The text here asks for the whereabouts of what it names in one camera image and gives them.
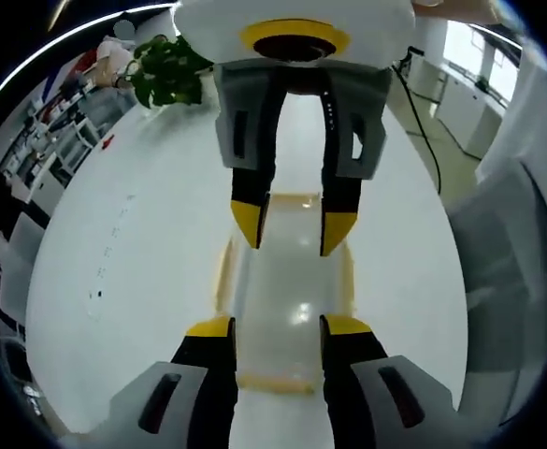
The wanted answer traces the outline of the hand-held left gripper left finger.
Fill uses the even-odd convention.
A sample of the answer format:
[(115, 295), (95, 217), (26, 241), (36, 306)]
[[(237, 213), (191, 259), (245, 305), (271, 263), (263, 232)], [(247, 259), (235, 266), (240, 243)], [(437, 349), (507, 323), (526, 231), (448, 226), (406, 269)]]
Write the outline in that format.
[(193, 325), (168, 362), (110, 402), (109, 448), (227, 448), (238, 402), (236, 319)]

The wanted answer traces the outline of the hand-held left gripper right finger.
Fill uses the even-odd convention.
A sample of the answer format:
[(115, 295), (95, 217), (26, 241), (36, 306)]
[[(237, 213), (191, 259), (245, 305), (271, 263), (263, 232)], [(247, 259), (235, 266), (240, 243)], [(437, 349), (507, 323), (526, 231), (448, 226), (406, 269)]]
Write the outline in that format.
[(320, 316), (324, 401), (336, 448), (454, 448), (455, 410), (442, 383), (389, 356), (366, 323)]

